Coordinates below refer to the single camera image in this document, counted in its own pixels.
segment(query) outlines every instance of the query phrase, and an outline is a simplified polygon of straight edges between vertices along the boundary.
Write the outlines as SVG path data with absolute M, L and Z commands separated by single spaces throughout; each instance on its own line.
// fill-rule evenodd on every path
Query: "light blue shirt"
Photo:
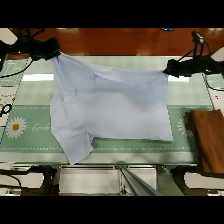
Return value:
M 70 164 L 93 150 L 93 137 L 173 140 L 168 75 L 94 65 L 63 53 L 51 61 L 51 131 Z

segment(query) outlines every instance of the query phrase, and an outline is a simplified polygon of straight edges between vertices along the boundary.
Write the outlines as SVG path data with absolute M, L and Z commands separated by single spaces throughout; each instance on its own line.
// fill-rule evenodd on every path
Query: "green tablecloth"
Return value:
M 118 68 L 162 70 L 166 67 L 167 61 L 174 57 L 79 56 L 78 58 Z M 15 63 L 25 65 L 25 62 L 26 60 L 8 61 L 1 75 L 10 74 L 12 71 L 9 70 L 12 70 L 11 67 Z M 26 130 L 17 138 L 12 138 L 7 131 L 3 133 L 1 129 L 3 133 L 0 145 L 1 162 L 67 163 L 60 145 L 50 132 L 49 102 L 54 94 L 52 74 L 51 62 L 44 60 L 34 62 L 25 71 L 8 125 L 16 124 L 19 118 L 21 122 L 25 122 Z M 14 81 L 5 79 L 0 84 L 18 85 L 20 79 L 21 76 Z M 192 109 L 213 108 L 202 75 L 194 74 L 189 82 L 170 81 L 168 104 L 173 142 L 96 138 L 93 142 L 94 151 L 81 163 L 194 163 L 193 138 L 192 134 L 185 130 L 183 115 L 185 111 Z

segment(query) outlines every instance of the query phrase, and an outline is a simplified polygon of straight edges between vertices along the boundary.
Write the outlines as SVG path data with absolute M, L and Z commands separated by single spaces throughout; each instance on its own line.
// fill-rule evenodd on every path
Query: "wooden surface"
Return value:
M 171 32 L 161 28 L 46 28 L 35 39 L 46 41 L 55 37 L 61 51 L 69 55 L 180 56 L 193 49 L 193 30 L 207 40 L 211 51 L 224 46 L 223 28 L 175 28 Z

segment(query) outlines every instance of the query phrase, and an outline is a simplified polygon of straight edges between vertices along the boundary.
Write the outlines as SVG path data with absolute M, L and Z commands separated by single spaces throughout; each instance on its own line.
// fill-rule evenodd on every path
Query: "blue fabric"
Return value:
M 51 60 L 51 131 L 71 164 L 93 150 L 93 137 L 173 140 L 166 74 L 93 65 L 65 54 Z

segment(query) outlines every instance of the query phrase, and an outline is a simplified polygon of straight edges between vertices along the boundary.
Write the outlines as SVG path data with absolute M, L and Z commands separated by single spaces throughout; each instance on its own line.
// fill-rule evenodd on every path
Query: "brown leather object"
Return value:
M 224 174 L 224 118 L 221 110 L 185 113 L 186 129 L 194 135 L 202 172 Z

